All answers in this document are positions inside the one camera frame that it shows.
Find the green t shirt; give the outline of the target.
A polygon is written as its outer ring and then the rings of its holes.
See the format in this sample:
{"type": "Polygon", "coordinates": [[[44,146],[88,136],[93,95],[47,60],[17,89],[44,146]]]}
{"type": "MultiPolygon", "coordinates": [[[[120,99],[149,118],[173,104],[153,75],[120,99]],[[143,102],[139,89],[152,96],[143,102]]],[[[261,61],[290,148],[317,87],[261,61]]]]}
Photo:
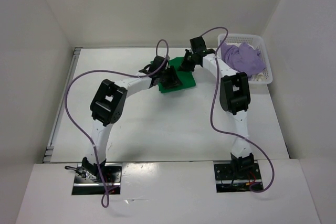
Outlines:
{"type": "Polygon", "coordinates": [[[162,89],[161,84],[159,83],[159,91],[161,93],[175,92],[175,91],[180,91],[183,89],[193,88],[196,86],[196,82],[195,82],[192,72],[178,71],[178,67],[181,64],[182,59],[183,57],[177,57],[177,58],[169,60],[169,66],[174,66],[177,76],[181,81],[181,85],[175,86],[172,89],[162,89]]]}

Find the purple t shirt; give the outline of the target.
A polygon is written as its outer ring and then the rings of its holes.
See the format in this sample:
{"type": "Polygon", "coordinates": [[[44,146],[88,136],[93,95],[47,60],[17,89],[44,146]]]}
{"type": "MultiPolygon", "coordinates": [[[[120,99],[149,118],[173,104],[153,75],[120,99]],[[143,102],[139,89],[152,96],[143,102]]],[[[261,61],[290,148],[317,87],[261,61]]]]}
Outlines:
{"type": "Polygon", "coordinates": [[[249,79],[266,69],[266,64],[261,58],[261,51],[254,49],[246,42],[239,46],[223,43],[221,59],[232,69],[246,73],[249,79]]]}

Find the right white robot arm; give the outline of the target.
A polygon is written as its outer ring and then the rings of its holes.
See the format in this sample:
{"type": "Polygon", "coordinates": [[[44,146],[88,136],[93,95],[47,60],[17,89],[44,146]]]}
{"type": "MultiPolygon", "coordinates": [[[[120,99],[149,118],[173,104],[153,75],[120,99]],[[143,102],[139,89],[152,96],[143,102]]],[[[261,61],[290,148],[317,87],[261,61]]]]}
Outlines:
{"type": "Polygon", "coordinates": [[[190,39],[191,48],[186,50],[179,70],[194,71],[195,66],[208,70],[216,77],[215,90],[219,92],[221,108],[235,125],[235,137],[230,152],[230,172],[235,178],[243,178],[254,165],[254,155],[247,139],[247,110],[251,102],[249,82],[246,73],[238,72],[216,56],[214,49],[208,49],[203,37],[190,39]]]}

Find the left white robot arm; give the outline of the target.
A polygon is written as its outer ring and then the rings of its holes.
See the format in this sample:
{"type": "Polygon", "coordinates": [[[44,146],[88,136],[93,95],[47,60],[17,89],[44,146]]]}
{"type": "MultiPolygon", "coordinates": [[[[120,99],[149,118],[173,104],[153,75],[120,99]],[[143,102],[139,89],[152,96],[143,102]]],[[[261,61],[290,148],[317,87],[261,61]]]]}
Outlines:
{"type": "Polygon", "coordinates": [[[93,119],[90,138],[93,150],[87,152],[81,163],[87,177],[93,182],[102,181],[104,178],[109,135],[113,125],[122,115],[126,99],[162,81],[167,83],[169,88],[182,84],[174,67],[169,65],[169,58],[156,56],[150,64],[139,70],[135,77],[116,82],[105,79],[101,82],[90,105],[93,119]]]}

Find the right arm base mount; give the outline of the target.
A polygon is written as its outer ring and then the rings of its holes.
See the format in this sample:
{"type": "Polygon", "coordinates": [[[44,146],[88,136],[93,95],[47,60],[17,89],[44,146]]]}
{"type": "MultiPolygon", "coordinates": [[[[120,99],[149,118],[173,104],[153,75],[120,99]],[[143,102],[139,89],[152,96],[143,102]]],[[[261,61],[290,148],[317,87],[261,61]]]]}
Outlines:
{"type": "Polygon", "coordinates": [[[214,174],[217,193],[239,193],[264,189],[259,165],[257,162],[247,171],[234,173],[229,161],[214,162],[214,174]]]}

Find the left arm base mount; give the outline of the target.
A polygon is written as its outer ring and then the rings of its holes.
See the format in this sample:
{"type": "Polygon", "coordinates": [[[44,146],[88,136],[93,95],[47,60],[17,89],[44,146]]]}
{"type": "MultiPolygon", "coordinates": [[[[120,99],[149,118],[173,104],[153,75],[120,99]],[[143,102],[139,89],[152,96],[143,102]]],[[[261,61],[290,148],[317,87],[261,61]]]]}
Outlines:
{"type": "MultiPolygon", "coordinates": [[[[105,192],[100,177],[94,177],[85,171],[80,164],[76,167],[65,166],[66,170],[75,172],[72,195],[103,195],[105,192]]],[[[103,169],[104,181],[107,185],[109,195],[121,193],[121,164],[107,164],[103,169]]]]}

